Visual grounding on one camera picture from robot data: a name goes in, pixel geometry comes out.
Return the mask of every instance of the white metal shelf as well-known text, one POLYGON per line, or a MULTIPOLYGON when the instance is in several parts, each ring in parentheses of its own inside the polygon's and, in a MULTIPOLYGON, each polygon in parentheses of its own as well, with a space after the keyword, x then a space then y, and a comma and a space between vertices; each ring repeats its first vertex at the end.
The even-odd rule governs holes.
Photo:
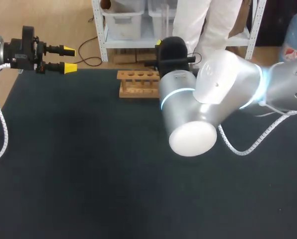
MULTIPOLYGON (((142 17, 142 37, 140 40, 115 40, 110 35, 110 30, 106 26, 105 47, 106 48, 154 48, 158 39, 154 37, 153 23, 150 17, 142 17)), ((245 27, 244 31, 228 39, 227 46, 248 46, 249 31, 245 27)))
MULTIPOLYGON (((142 37, 140 40, 115 40, 110 35, 106 26, 103 28, 103 16, 100 11, 99 0, 92 0, 94 20, 99 36, 101 58, 108 61, 107 49, 110 48, 154 48, 158 39, 154 37, 152 18, 144 15, 142 17, 142 37)), ((251 32, 245 27, 244 31, 229 38, 227 46, 247 46, 246 59, 251 59, 255 43, 264 13, 266 0, 254 0, 253 4, 253 26, 251 32)))

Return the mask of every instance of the person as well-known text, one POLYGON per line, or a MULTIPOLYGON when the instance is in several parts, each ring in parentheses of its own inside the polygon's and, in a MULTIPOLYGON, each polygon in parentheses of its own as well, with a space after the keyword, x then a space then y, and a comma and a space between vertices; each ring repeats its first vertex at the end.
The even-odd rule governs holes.
POLYGON ((226 48, 241 4, 242 0, 178 0, 173 36, 185 41, 188 53, 207 58, 226 48))

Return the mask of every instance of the floor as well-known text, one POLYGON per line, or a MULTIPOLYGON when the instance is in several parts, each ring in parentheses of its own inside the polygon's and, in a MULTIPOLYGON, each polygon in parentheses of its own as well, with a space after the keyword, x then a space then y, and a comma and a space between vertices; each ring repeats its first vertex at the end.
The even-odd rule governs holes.
MULTIPOLYGON (((82 42, 95 37, 94 22, 88 22, 93 16, 91 0, 1 0, 0 1, 0 35, 5 42, 11 38, 21 38, 23 25, 35 27, 35 35, 40 40, 51 45, 65 45, 78 49, 82 42)), ((257 48, 252 59, 261 65, 270 65, 277 60, 277 48, 257 48)), ((81 49, 86 57, 100 56, 98 42, 87 43, 81 49)), ((46 62, 64 61, 67 63, 79 61, 76 57, 60 57, 49 54, 46 62)), ((89 68, 81 63, 79 68, 89 68)), ((139 64, 116 65, 105 62, 98 68, 143 69, 139 64)), ((3 106, 11 87, 17 77, 17 70, 5 69, 0 72, 0 105, 3 106)))

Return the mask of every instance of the dark green mat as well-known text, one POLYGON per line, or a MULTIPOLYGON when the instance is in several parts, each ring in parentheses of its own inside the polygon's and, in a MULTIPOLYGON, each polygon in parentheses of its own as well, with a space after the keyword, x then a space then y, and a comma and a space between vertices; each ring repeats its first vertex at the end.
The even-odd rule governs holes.
MULTIPOLYGON (((118 90, 114 70, 19 76, 3 108, 0 239, 297 239, 297 116, 249 156, 218 138, 182 158, 158 101, 118 90)), ((245 149, 274 119, 223 127, 245 149)))

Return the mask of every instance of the black cable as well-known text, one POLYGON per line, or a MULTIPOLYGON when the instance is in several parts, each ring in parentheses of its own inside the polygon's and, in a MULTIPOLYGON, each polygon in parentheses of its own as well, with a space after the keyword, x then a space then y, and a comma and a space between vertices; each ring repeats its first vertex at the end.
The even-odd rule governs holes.
POLYGON ((88 20, 88 22, 92 22, 93 20, 94 20, 94 16, 91 17, 91 18, 88 20))
POLYGON ((98 37, 96 36, 96 37, 93 37, 93 38, 91 38, 91 39, 89 39, 89 40, 86 40, 85 42, 83 42, 83 43, 79 46, 78 53, 79 53, 79 56, 81 57, 82 60, 81 60, 81 61, 74 62, 74 64, 78 64, 78 63, 84 62, 84 63, 87 64, 88 66, 92 66, 92 67, 100 66, 100 65, 102 64, 102 59, 101 59, 100 57, 98 57, 98 56, 91 56, 91 57, 88 57, 88 58, 84 59, 84 58, 82 57, 81 53, 80 53, 81 47, 82 47, 85 43, 87 43, 87 42, 89 42, 89 41, 92 41, 92 40, 95 40, 95 39, 97 39, 97 38, 98 38, 98 37), (99 60, 100 60, 100 63, 99 63, 99 64, 96 64, 96 65, 91 65, 91 64, 89 64, 89 63, 86 62, 86 60, 89 60, 89 59, 99 59, 99 60))
POLYGON ((198 63, 200 63, 201 61, 202 61, 202 55, 201 54, 199 54, 198 52, 193 52, 193 53, 189 53, 188 55, 193 55, 193 54, 197 54, 197 55, 199 55, 200 56, 200 60, 199 60, 199 62, 195 62, 194 64, 190 64, 191 66, 193 66, 193 65, 197 65, 198 63))

